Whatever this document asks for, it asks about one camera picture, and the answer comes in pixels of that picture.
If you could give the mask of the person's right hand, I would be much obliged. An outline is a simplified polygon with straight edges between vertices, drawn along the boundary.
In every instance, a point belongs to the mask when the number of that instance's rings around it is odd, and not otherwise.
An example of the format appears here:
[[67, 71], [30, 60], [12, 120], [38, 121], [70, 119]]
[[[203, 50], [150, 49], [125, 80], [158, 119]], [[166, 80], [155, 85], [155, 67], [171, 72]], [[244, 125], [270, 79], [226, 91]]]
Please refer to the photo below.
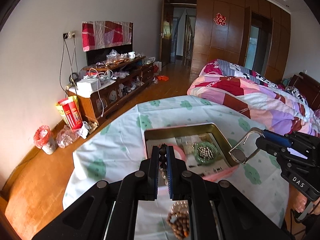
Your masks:
[[[297, 194], [293, 208], [298, 212], [298, 213], [302, 213], [305, 210], [305, 206], [306, 206], [306, 201], [307, 198], [301, 194], [300, 192]], [[315, 208], [315, 210], [313, 211], [313, 214], [315, 215], [319, 215], [320, 213], [320, 208], [319, 205]]]

